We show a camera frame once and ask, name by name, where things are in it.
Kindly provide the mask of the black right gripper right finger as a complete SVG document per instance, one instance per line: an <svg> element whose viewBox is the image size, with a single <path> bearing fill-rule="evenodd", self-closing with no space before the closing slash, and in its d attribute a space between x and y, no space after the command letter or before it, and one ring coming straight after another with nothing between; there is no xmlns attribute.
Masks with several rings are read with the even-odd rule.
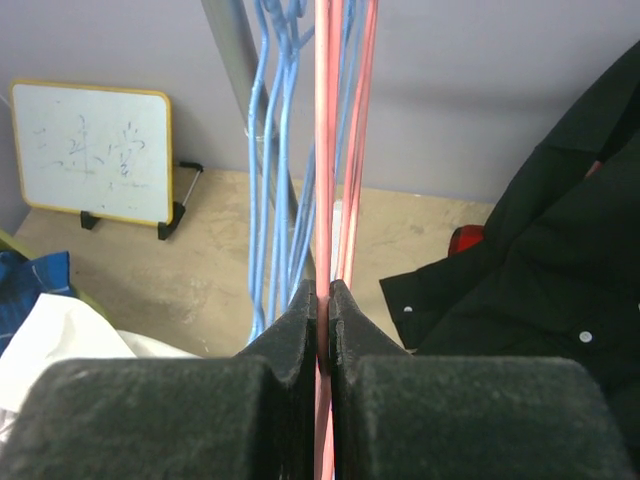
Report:
<svg viewBox="0 0 640 480"><path fill-rule="evenodd" d="M339 479L626 479L596 383L559 358L413 356L331 286Z"/></svg>

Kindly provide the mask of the white button shirt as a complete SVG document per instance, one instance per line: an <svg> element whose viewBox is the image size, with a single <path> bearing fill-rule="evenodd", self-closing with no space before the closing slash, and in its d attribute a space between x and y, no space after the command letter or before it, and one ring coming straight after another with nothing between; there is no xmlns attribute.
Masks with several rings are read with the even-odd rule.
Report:
<svg viewBox="0 0 640 480"><path fill-rule="evenodd" d="M54 363L192 356L159 340L115 329L82 300L42 294L1 354L1 443L7 443L31 387Z"/></svg>

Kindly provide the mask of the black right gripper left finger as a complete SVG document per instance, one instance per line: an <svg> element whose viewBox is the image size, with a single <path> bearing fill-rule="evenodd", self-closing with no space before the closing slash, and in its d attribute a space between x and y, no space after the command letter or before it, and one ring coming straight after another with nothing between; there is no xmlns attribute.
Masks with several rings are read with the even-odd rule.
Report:
<svg viewBox="0 0 640 480"><path fill-rule="evenodd" d="M310 479L315 285L230 358L74 359L35 382L5 479Z"/></svg>

